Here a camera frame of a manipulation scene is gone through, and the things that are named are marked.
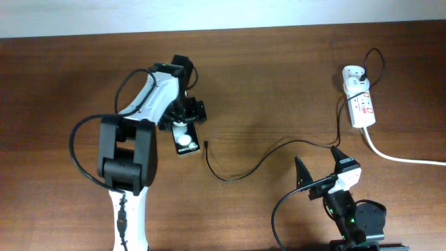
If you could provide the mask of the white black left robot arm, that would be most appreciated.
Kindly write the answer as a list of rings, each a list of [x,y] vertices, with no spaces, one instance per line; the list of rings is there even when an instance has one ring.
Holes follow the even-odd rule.
[[[146,196],[157,171],[157,130],[172,133],[178,155],[200,151],[195,123],[206,120],[204,104],[187,91],[191,62],[155,63],[145,85],[115,117],[100,123],[98,175],[111,186],[114,250],[148,250]]]

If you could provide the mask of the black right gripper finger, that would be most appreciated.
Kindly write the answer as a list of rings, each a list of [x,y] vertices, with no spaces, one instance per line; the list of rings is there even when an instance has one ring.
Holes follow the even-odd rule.
[[[309,170],[298,156],[295,157],[295,167],[297,174],[296,188],[302,188],[314,182]]]
[[[347,156],[336,146],[331,146],[330,151],[335,161],[334,172],[344,173],[355,169],[355,159]]]

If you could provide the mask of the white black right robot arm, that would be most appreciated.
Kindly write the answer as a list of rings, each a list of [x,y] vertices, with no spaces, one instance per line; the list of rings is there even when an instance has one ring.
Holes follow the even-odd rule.
[[[296,188],[301,192],[307,190],[310,200],[322,199],[325,212],[341,234],[341,240],[330,241],[330,249],[409,250],[402,244],[380,244],[385,239],[386,207],[370,199],[355,201],[350,189],[360,180],[360,163],[336,146],[332,146],[330,151],[335,161],[334,171],[317,181],[312,178],[304,162],[299,157],[295,158],[298,175]]]

